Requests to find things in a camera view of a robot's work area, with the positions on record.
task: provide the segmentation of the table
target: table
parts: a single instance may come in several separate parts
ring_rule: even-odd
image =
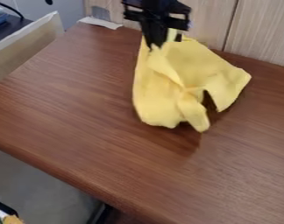
[[[217,52],[253,79],[198,134],[142,123],[141,34],[77,24],[0,83],[0,150],[151,223],[284,223],[284,67]]]
[[[26,18],[20,20],[20,17],[8,15],[7,22],[0,24],[0,40],[11,35],[13,32],[20,30],[31,22],[31,20]]]

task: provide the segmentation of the yellow cloth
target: yellow cloth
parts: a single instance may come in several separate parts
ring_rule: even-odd
[[[174,128],[189,122],[197,131],[209,128],[203,91],[209,92],[217,111],[227,109],[251,79],[191,38],[174,42],[176,30],[168,41],[152,50],[142,39],[133,85],[133,102],[144,123]]]
[[[4,224],[23,224],[23,222],[15,215],[6,216],[3,220]]]

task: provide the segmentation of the cable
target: cable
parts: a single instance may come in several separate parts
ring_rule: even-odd
[[[3,6],[4,8],[7,8],[11,11],[14,11],[16,14],[18,14],[20,16],[21,19],[24,19],[25,17],[17,10],[15,10],[14,8],[10,7],[9,5],[5,4],[5,3],[0,3],[1,6]]]
[[[52,5],[53,4],[53,0],[46,0],[46,3],[49,4],[49,5]]]
[[[14,6],[15,6],[15,9],[16,9],[17,11],[19,11],[19,7],[18,7],[18,4],[17,4],[16,0],[13,0],[13,3],[14,3]]]

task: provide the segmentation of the wood grain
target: wood grain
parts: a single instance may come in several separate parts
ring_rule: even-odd
[[[284,0],[240,0],[225,50],[284,66]]]
[[[143,124],[141,34],[77,24],[0,83],[0,149],[146,223],[284,224],[284,67],[218,52],[253,79],[202,135]]]
[[[125,27],[139,29],[137,22],[123,19],[124,7],[119,0],[86,0],[88,11],[93,5],[103,7],[110,11],[111,20],[122,23]],[[221,50],[227,31],[230,26],[232,13],[237,0],[181,0],[182,3],[193,9],[191,20],[193,28],[186,32],[187,36],[193,37],[205,43],[207,46]]]

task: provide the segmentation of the fold in cloth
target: fold in cloth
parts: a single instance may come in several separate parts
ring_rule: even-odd
[[[133,84],[133,103],[140,119],[155,126],[174,128],[189,122],[197,131],[209,128],[202,105],[208,91],[217,111],[227,109],[251,79],[243,69],[229,64],[206,46],[191,38],[168,41],[150,51],[142,38]]]

